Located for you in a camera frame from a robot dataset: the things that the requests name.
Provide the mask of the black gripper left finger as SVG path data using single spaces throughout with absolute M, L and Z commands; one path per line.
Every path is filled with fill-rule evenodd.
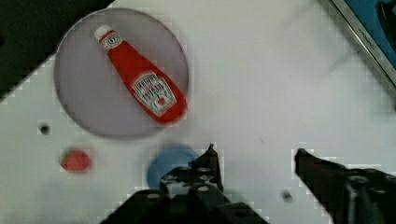
M 191 150 L 177 150 L 177 154 L 166 154 L 165 164 L 165 173 L 160 178 L 160 190 L 171 197 L 187 194 L 193 187 L 200 188 L 202 185 L 224 191 L 219 154 L 213 144 L 201 155 Z

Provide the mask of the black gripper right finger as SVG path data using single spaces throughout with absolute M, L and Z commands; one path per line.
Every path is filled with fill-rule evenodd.
M 310 189 L 333 224 L 396 224 L 395 176 L 374 168 L 347 168 L 300 148 L 295 174 Z

